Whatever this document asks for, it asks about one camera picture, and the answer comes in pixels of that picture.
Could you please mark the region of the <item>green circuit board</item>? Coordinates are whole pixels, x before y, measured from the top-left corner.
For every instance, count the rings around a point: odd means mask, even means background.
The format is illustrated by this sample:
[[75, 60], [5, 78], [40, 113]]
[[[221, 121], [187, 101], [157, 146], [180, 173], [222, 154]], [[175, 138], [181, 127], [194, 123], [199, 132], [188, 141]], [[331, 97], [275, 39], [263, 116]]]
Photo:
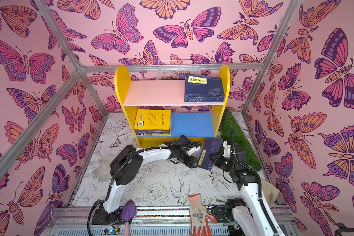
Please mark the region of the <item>green circuit board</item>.
[[120, 228], [105, 228], [104, 235], [105, 236], [117, 236], [120, 234]]

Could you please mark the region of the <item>white worn glove left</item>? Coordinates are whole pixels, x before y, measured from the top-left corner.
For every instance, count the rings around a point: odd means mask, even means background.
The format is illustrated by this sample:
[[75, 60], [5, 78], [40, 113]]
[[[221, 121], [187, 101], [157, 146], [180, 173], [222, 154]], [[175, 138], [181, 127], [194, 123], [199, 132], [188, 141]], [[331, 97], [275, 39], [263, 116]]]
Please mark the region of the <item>white worn glove left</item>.
[[107, 155], [101, 157], [97, 161], [97, 166], [92, 170], [93, 179], [97, 180], [100, 183], [108, 182], [111, 178], [111, 163], [115, 160], [116, 155]]

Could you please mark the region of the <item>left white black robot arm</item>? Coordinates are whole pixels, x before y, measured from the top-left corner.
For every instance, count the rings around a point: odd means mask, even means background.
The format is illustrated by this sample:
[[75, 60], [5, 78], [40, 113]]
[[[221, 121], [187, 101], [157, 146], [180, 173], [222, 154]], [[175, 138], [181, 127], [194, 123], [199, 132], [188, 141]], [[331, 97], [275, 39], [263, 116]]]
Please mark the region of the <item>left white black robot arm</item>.
[[117, 211], [125, 186], [130, 184], [141, 167], [148, 163], [174, 158], [194, 168], [196, 161], [192, 154], [199, 151], [201, 145], [202, 142], [192, 141], [184, 135], [178, 140], [155, 147], [135, 148], [133, 145], [127, 145], [110, 164], [110, 184], [102, 208], [107, 214]]

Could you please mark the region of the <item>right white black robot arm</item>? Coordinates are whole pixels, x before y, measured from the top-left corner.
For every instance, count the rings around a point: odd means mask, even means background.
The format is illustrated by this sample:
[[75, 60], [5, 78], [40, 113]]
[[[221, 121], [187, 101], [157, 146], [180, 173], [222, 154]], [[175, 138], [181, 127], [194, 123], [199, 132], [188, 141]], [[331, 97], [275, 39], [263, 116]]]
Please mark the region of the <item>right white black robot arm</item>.
[[262, 190], [262, 180], [254, 168], [247, 165], [246, 149], [236, 145], [234, 131], [230, 128], [230, 144], [224, 147], [215, 166], [230, 176], [240, 191], [240, 197], [226, 202], [226, 217], [237, 222], [246, 236], [283, 236], [282, 228], [275, 219]]

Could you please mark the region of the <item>beige cloth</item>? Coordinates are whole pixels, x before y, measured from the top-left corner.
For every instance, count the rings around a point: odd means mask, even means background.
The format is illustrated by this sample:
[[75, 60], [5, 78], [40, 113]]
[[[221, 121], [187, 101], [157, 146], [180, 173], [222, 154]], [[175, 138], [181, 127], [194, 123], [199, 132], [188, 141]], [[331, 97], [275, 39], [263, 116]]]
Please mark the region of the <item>beige cloth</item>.
[[264, 179], [261, 179], [261, 184], [266, 202], [270, 207], [272, 207], [273, 205], [275, 205], [275, 201], [277, 200], [280, 194], [280, 190]]

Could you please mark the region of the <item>green artificial grass mat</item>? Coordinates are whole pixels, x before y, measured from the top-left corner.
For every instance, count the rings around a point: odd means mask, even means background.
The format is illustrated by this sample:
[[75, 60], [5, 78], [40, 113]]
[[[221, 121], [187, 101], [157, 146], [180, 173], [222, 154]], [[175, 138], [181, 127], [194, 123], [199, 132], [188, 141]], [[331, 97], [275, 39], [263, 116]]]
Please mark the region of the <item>green artificial grass mat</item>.
[[241, 112], [232, 111], [229, 108], [226, 108], [221, 120], [218, 136], [220, 136], [224, 141], [230, 141], [230, 128], [233, 129], [235, 143], [241, 147], [244, 147], [247, 151], [248, 165], [256, 171], [262, 170], [262, 163], [255, 153], [244, 116]]

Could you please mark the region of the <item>red white work glove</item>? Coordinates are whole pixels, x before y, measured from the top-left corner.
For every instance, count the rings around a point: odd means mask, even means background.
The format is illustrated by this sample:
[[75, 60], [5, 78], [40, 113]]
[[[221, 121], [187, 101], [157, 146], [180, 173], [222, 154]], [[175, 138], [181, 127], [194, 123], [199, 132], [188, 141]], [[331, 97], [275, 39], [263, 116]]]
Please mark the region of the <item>red white work glove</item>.
[[208, 220], [216, 224], [217, 219], [211, 215], [211, 212], [202, 204], [201, 195], [189, 195], [189, 214], [191, 220], [191, 236], [212, 236]]

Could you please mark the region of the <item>purple garden trowel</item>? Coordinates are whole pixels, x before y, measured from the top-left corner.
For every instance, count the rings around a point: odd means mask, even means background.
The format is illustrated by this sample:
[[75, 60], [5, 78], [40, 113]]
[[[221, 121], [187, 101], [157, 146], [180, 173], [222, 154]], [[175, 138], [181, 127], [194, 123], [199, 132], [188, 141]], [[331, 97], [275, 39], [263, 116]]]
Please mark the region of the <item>purple garden trowel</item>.
[[129, 222], [135, 216], [136, 205], [132, 199], [128, 200], [123, 207], [121, 217], [124, 220], [124, 236], [129, 236]]

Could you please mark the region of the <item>thick navy book yellow spine label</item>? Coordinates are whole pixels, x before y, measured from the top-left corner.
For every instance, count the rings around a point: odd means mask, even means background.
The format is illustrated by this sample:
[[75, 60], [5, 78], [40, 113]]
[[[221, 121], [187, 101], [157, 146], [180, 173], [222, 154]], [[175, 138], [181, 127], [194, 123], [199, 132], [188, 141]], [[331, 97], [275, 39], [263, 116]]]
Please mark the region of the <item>thick navy book yellow spine label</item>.
[[222, 79], [218, 77], [185, 75], [185, 102], [220, 103], [225, 99]]

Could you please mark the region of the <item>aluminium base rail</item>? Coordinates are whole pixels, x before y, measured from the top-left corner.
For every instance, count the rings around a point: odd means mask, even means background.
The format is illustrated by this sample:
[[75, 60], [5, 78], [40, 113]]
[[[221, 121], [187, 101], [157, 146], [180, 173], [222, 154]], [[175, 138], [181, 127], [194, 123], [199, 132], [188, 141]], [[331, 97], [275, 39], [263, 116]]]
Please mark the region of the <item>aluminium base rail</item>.
[[[298, 227], [287, 206], [274, 206], [272, 212], [286, 236], [300, 235]], [[90, 207], [65, 207], [56, 210], [48, 228], [47, 236], [86, 236]], [[218, 222], [209, 223], [214, 236], [241, 235], [238, 223], [230, 222], [224, 208], [213, 208]], [[130, 221], [132, 236], [188, 236], [190, 235], [190, 216], [187, 206], [138, 207]]]

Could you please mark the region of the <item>yellow pink blue bookshelf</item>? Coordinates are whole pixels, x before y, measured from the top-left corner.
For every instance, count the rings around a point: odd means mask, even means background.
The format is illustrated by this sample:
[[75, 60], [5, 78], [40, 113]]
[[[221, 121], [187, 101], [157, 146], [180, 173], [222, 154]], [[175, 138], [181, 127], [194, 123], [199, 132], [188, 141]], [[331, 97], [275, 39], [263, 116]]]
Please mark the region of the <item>yellow pink blue bookshelf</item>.
[[[230, 70], [222, 65], [219, 70], [225, 99], [221, 103], [210, 103], [211, 110], [174, 112], [172, 116], [170, 136], [139, 136], [135, 139], [141, 148], [161, 145], [168, 141], [177, 140], [181, 135], [193, 141], [204, 142], [206, 138], [218, 135], [221, 120], [226, 108], [230, 92]], [[132, 80], [129, 70], [121, 65], [115, 71], [115, 87], [117, 99], [127, 118], [131, 129], [136, 123], [136, 114], [142, 107], [189, 106], [184, 100], [185, 82], [182, 80]]]

